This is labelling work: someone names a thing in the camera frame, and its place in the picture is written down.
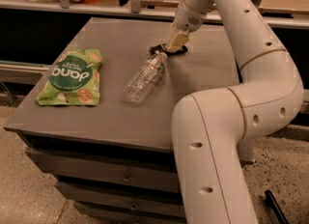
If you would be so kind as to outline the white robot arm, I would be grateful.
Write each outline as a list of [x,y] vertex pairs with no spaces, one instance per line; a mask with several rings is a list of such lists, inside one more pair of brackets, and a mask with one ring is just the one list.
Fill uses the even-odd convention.
[[181,99],[172,144],[187,224],[258,224],[239,155],[248,141],[286,126],[303,103],[289,52],[250,0],[182,0],[172,31],[201,27],[210,5],[220,14],[242,82]]

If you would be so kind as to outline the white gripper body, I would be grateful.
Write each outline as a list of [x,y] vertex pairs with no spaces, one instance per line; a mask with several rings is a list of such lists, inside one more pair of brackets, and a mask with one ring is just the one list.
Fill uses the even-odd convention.
[[180,30],[188,33],[197,31],[204,23],[208,12],[208,4],[191,4],[181,0],[175,13],[175,24]]

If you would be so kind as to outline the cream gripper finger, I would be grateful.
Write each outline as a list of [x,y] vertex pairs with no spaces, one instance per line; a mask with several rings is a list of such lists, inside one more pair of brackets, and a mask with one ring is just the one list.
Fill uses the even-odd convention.
[[170,27],[168,40],[172,40],[172,38],[174,37],[175,31],[176,31],[176,28],[177,28],[176,23],[175,21],[173,21]]
[[186,31],[172,31],[166,43],[166,50],[174,53],[180,50],[189,41]]

